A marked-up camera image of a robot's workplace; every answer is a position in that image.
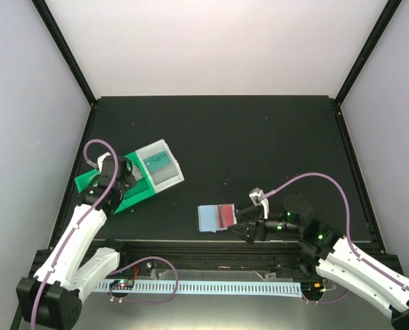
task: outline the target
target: green tray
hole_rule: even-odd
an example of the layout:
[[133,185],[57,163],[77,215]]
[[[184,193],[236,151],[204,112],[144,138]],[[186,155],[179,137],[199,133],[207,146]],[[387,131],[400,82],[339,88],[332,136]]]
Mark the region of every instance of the green tray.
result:
[[[128,158],[131,161],[131,163],[133,163],[133,166],[139,168],[143,178],[137,181],[137,185],[135,187],[132,187],[124,194],[124,199],[122,203],[119,205],[118,209],[114,213],[122,212],[126,208],[129,208],[132,205],[135,205],[140,201],[143,201],[144,199],[147,199],[155,195],[155,190],[149,178],[149,174],[147,173],[145,167],[142,165],[137,154],[133,152],[128,155],[125,155],[125,157]],[[81,192],[86,187],[88,187],[89,182],[97,174],[99,174],[99,170],[91,170],[85,174],[76,177],[74,181],[76,182],[78,192]]]

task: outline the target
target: transparent container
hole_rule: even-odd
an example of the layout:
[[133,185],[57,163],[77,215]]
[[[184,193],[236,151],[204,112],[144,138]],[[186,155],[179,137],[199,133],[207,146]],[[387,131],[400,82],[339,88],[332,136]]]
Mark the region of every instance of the transparent container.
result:
[[[137,185],[124,194],[115,213],[184,181],[179,164],[164,140],[149,144],[125,157],[133,164]],[[78,191],[84,190],[98,173],[98,170],[91,170],[76,177],[74,181]]]

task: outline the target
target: white backdrop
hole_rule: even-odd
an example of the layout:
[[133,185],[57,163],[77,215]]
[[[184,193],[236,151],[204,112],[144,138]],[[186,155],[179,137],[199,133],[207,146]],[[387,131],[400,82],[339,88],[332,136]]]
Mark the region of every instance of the white backdrop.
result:
[[32,2],[0,0],[0,329],[47,248],[88,113]]
[[409,276],[409,1],[403,1],[343,104],[378,225]]
[[97,98],[335,97],[386,0],[48,0]]

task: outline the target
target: purple cable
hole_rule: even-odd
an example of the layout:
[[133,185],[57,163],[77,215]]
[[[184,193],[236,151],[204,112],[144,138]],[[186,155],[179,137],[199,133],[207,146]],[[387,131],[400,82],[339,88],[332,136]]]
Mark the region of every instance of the purple cable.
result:
[[363,261],[365,264],[367,264],[373,270],[376,270],[381,275],[385,276],[386,278],[391,280],[393,283],[395,283],[396,285],[399,285],[400,287],[402,287],[403,289],[405,289],[405,290],[407,290],[409,292],[409,287],[407,285],[400,282],[396,278],[393,278],[391,275],[387,274],[384,270],[378,268],[376,265],[372,264],[370,261],[367,261],[364,258],[360,258],[360,254],[355,250],[355,248],[353,246],[353,242],[351,240],[351,213],[349,211],[348,199],[346,198],[346,194],[344,193],[343,188],[332,177],[330,177],[330,176],[328,176],[326,174],[323,174],[323,173],[316,173],[316,172],[301,174],[301,175],[299,175],[297,177],[294,177],[293,179],[287,181],[286,183],[284,183],[279,188],[266,193],[265,198],[268,198],[268,197],[271,197],[271,196],[275,195],[276,193],[280,192],[282,189],[288,187],[290,184],[292,184],[292,183],[294,183],[294,182],[296,182],[296,181],[298,181],[300,179],[303,179],[304,177],[323,177],[324,179],[327,179],[328,181],[330,181],[340,191],[340,194],[341,194],[341,196],[343,198],[344,207],[345,207],[345,210],[346,210],[346,240],[348,241],[348,244],[349,244],[349,247],[350,247],[351,251],[354,253],[354,255],[357,258],[359,258],[361,261]]
[[[174,275],[175,275],[174,290],[172,291],[172,293],[170,294],[169,297],[167,297],[166,299],[163,299],[163,300],[158,300],[158,301],[146,301],[146,300],[139,300],[139,299],[123,299],[123,298],[121,298],[121,300],[122,301],[127,301],[129,303],[139,303],[139,304],[143,304],[143,305],[161,305],[161,304],[167,303],[168,301],[171,301],[175,297],[175,294],[177,293],[177,290],[178,290],[178,273],[177,273],[177,270],[175,269],[174,265],[172,263],[170,263],[169,261],[167,261],[166,259],[164,259],[164,258],[160,258],[159,256],[147,256],[146,258],[141,258],[141,259],[139,259],[137,261],[134,261],[133,263],[131,263],[131,264],[129,264],[129,265],[123,267],[123,268],[117,269],[114,272],[109,273],[109,275],[115,275],[115,274],[118,274],[120,272],[123,272],[124,270],[127,270],[127,269],[129,269],[131,267],[134,267],[135,265],[138,265],[139,263],[142,263],[143,261],[146,261],[146,260],[160,260],[160,261],[163,261],[164,263],[166,263],[174,271]],[[113,288],[111,288],[109,290],[109,296],[111,297],[111,299],[120,300],[120,298],[113,297]]]
[[347,290],[344,294],[342,294],[339,298],[333,299],[333,300],[328,300],[328,301],[321,301],[321,300],[308,300],[307,297],[305,297],[304,294],[302,294],[302,299],[307,302],[307,304],[316,304],[316,305],[330,305],[330,304],[335,304],[338,303],[339,301],[344,300],[347,296],[349,296],[351,292]]
[[[83,156],[85,158],[85,161],[91,165],[94,168],[97,168],[97,164],[93,163],[91,160],[89,160],[88,158],[88,154],[87,154],[87,150],[89,148],[89,146],[91,146],[93,143],[100,143],[103,144],[108,150],[109,152],[112,154],[113,159],[114,159],[114,172],[113,172],[113,177],[111,178],[111,181],[109,182],[107,189],[105,189],[105,191],[101,194],[101,196],[98,198],[98,200],[88,209],[88,211],[86,211],[86,213],[81,216],[81,218],[78,220],[77,224],[80,225],[80,223],[82,223],[82,221],[88,216],[88,214],[94,210],[97,205],[99,205],[99,203],[109,194],[109,191],[113,188],[113,185],[115,183],[115,179],[117,177],[117,172],[118,172],[118,159],[117,159],[117,154],[115,153],[113,147],[111,145],[109,145],[107,142],[105,142],[104,140],[99,140],[99,139],[93,139],[87,142],[87,144],[85,145],[84,149],[83,149]],[[67,237],[65,237],[65,240],[63,241],[63,243],[61,244],[61,246],[59,247],[59,250],[56,253],[56,256],[54,257],[54,260],[52,262],[52,268],[54,268],[54,266],[56,266],[56,264],[58,263],[58,259],[60,257],[60,255],[62,254],[62,251],[64,250],[65,246],[68,244],[68,241],[71,239],[71,236],[73,236],[73,233],[76,231],[75,228],[73,228]],[[32,308],[32,317],[30,319],[30,329],[31,330],[36,330],[36,315],[38,312],[38,306],[39,306],[39,300],[41,299],[42,293],[44,291],[45,285],[47,284],[48,279],[50,278],[50,276],[52,275],[52,272],[48,272],[45,275],[45,278],[43,279],[41,285],[39,286],[38,292],[36,294],[36,297],[34,299],[34,303],[33,303],[33,308]]]

